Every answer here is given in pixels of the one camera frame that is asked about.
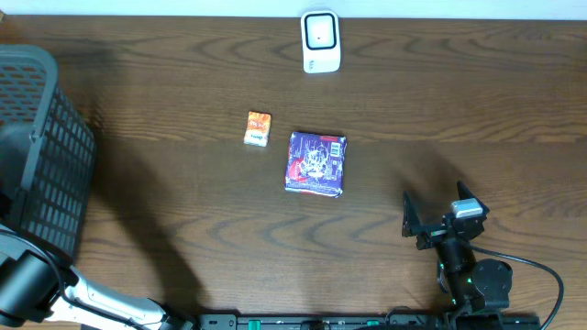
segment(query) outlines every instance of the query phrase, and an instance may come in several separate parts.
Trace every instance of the white device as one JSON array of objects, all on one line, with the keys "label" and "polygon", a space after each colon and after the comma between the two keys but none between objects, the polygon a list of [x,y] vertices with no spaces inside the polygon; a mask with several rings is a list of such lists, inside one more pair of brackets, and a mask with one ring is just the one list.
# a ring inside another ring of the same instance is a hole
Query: white device
[{"label": "white device", "polygon": [[338,16],[330,10],[311,11],[302,16],[304,71],[335,72],[340,67]]}]

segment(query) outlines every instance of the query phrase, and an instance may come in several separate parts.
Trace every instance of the purple snack packet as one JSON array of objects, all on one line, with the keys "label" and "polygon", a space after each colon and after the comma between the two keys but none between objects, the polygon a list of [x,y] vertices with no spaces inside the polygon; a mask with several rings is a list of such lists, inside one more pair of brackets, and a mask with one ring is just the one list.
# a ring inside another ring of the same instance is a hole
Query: purple snack packet
[{"label": "purple snack packet", "polygon": [[285,170],[285,190],[339,197],[346,148],[346,137],[293,132]]}]

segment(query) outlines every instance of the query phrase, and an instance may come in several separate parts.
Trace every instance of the black square outline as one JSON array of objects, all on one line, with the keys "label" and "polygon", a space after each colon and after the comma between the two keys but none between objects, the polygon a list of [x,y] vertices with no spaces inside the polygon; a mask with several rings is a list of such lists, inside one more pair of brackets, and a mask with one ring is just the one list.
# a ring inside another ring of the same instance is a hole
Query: black square outline
[{"label": "black square outline", "polygon": [[[332,18],[332,36],[334,40],[334,44],[328,47],[317,47],[312,48],[310,47],[310,43],[308,42],[308,18],[309,17],[320,17],[320,16],[330,16]],[[330,13],[320,13],[320,14],[310,14],[304,18],[304,27],[305,27],[305,46],[308,47],[309,50],[332,50],[337,46],[337,22],[334,16]]]}]

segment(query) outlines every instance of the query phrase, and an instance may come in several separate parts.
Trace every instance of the cable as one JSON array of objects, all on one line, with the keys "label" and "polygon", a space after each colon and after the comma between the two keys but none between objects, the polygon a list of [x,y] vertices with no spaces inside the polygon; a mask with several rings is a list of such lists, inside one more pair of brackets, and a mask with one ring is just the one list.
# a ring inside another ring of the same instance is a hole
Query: cable
[{"label": "cable", "polygon": [[516,256],[506,255],[501,252],[495,252],[495,251],[491,251],[491,250],[481,248],[481,247],[475,247],[471,243],[469,243],[466,240],[464,240],[463,238],[461,238],[459,235],[456,235],[456,238],[464,247],[470,248],[473,251],[477,251],[477,252],[480,252],[480,253],[483,253],[486,255],[490,255],[490,256],[494,256],[494,257],[498,257],[498,258],[510,259],[513,261],[525,263],[530,266],[534,266],[538,269],[541,269],[541,270],[548,272],[550,275],[552,275],[555,278],[555,280],[557,280],[557,283],[559,284],[559,296],[557,298],[557,302],[554,304],[554,308],[552,308],[552,312],[550,312],[550,315],[548,316],[547,320],[544,322],[544,324],[542,324],[540,326],[540,330],[546,330],[546,328],[548,328],[548,326],[550,325],[550,323],[552,322],[554,317],[559,312],[560,305],[562,304],[562,298],[565,295],[565,286],[562,283],[562,278],[559,276],[559,274],[556,271],[554,271],[553,269],[551,269],[548,266],[545,266],[541,263],[537,263],[535,261],[524,259],[524,258],[519,258]]},{"label": "cable", "polygon": [[[410,307],[408,307],[408,306],[396,306],[396,307],[394,307],[394,308],[393,308],[391,311],[389,311],[389,312],[387,313],[387,315],[385,315],[385,323],[386,323],[387,325],[389,325],[389,324],[390,324],[390,317],[392,317],[392,315],[393,315],[393,314],[395,313],[395,311],[397,311],[398,309],[409,309],[409,310],[411,310],[411,308],[410,308]],[[425,323],[424,323],[424,322],[423,322],[423,321],[420,319],[420,317],[419,317],[418,315],[414,315],[414,316],[415,316],[415,318],[418,320],[418,322],[420,322],[420,324],[422,324],[422,325],[426,325],[426,324],[425,324]]]},{"label": "cable", "polygon": [[67,297],[67,295],[65,295],[65,280],[63,280],[63,277],[61,276],[61,272],[59,271],[59,268],[57,266],[57,262],[55,261],[55,259],[47,252],[45,252],[43,249],[41,249],[40,247],[37,247],[37,245],[35,245],[32,242],[29,242],[28,240],[26,240],[25,238],[19,236],[16,233],[13,233],[11,231],[7,231],[4,229],[0,229],[0,236],[4,236],[4,237],[11,237],[19,242],[22,242],[24,244],[26,244],[27,246],[29,246],[30,248],[32,248],[33,250],[35,250],[35,252],[37,252],[38,254],[40,254],[40,256],[44,259],[47,260],[47,263],[49,264],[49,267],[51,268],[51,270],[53,271],[55,277],[57,278],[57,285],[59,287],[59,295],[60,297],[68,304],[77,307],[79,309],[82,309],[88,313],[92,313],[92,314],[96,314],[100,317],[103,317],[107,320],[113,321],[113,322],[117,322],[117,323],[121,323],[123,325],[126,325],[128,327],[132,327],[132,328],[137,328],[139,326],[144,326],[144,325],[154,325],[158,322],[155,323],[148,323],[148,324],[136,324],[134,322],[132,322],[131,320],[124,320],[115,316],[112,316],[108,313],[104,313],[102,311],[96,310],[96,309],[92,309],[90,307],[84,306],[78,302],[75,302],[73,300],[71,300],[69,297]]}]

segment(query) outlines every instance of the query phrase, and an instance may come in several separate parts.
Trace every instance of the barcode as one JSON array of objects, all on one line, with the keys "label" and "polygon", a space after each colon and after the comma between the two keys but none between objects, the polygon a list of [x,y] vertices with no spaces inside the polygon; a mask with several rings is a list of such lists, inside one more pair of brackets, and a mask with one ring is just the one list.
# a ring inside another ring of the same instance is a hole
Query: barcode
[{"label": "barcode", "polygon": [[330,156],[340,157],[340,143],[333,142],[330,144]]}]

